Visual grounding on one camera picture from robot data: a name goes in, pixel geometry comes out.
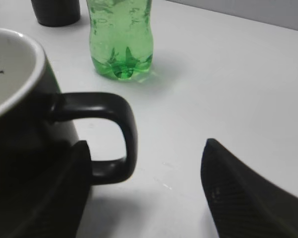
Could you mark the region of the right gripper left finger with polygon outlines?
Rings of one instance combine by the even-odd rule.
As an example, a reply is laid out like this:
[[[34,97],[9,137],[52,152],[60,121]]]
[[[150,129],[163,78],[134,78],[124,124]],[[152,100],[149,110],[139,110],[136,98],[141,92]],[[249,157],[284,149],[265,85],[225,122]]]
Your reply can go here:
[[[0,196],[0,238],[74,238],[91,177],[90,151],[79,141],[42,175]]]

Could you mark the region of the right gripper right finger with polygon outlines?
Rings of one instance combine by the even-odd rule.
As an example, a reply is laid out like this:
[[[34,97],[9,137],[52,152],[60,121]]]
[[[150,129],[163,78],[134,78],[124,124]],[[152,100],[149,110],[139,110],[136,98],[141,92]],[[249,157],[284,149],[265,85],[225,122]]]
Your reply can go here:
[[[213,138],[201,184],[219,237],[298,238],[298,197],[271,183]]]

